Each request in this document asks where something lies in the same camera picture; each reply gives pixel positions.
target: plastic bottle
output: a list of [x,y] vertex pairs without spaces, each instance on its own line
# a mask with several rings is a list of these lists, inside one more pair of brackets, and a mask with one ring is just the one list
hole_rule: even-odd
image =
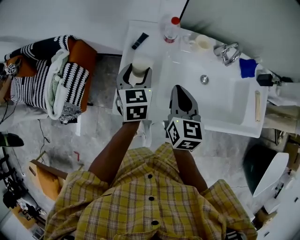
[[167,23],[164,31],[164,40],[167,43],[175,42],[180,32],[180,19],[173,17],[170,23]]

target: plaid shirt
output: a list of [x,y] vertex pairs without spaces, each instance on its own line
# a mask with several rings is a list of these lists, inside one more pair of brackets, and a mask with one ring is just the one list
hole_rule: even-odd
[[226,229],[256,239],[233,191],[219,180],[201,194],[183,184],[170,144],[153,154],[129,150],[111,184],[90,172],[69,174],[49,213],[45,240],[225,239]]

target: bathroom sink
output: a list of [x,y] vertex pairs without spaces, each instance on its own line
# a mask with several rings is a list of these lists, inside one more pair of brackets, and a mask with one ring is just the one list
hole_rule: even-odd
[[[200,77],[208,76],[202,84]],[[169,108],[171,91],[179,84],[187,89],[198,103],[199,114],[207,120],[241,124],[245,116],[249,81],[240,73],[225,67],[219,61],[205,61],[190,52],[180,51],[176,56],[166,56],[157,92],[157,106]]]
[[[137,50],[132,50],[132,44],[143,32],[149,37]],[[180,33],[182,36],[196,34],[185,29],[181,29]],[[217,41],[210,38],[210,44],[215,46]],[[227,54],[231,56],[234,52],[235,49],[232,48]],[[260,136],[268,88],[261,87],[256,77],[242,79],[238,60],[226,67],[212,49],[193,52],[190,45],[184,41],[170,45],[161,37],[156,23],[132,21],[125,41],[120,70],[132,63],[136,55],[151,59],[153,62],[151,66],[153,95],[148,115],[148,119],[152,122],[168,119],[171,91],[174,85],[179,84],[196,99],[201,121],[206,130],[250,137]],[[240,57],[249,59],[244,54]],[[260,64],[256,70],[269,73]],[[202,75],[208,76],[207,84],[201,83]],[[259,121],[255,121],[256,91],[260,92]],[[119,115],[115,104],[112,112]]]
[[[263,69],[258,65],[256,70]],[[201,76],[208,77],[207,84]],[[167,52],[162,60],[156,95],[158,113],[169,112],[170,95],[174,85],[187,89],[198,103],[207,130],[259,137],[265,114],[268,88],[255,78],[241,78],[239,61],[225,66],[213,51],[192,52],[184,47]],[[261,119],[255,121],[255,91],[261,96]]]

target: white cup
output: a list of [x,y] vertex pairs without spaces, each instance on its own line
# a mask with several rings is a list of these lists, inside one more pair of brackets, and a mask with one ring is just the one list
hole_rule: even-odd
[[193,51],[207,51],[211,49],[210,38],[205,35],[199,35],[195,40],[189,40],[188,43]]

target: faucet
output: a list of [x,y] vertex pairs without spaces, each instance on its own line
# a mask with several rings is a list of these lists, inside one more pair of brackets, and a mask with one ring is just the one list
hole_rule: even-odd
[[217,57],[222,56],[223,62],[226,67],[231,65],[233,62],[235,62],[241,55],[241,52],[239,51],[239,49],[237,49],[234,55],[231,58],[228,58],[227,52],[229,51],[230,48],[233,47],[234,48],[239,47],[239,44],[238,43],[232,43],[230,45],[223,44],[221,46],[217,46],[214,48],[214,54]]

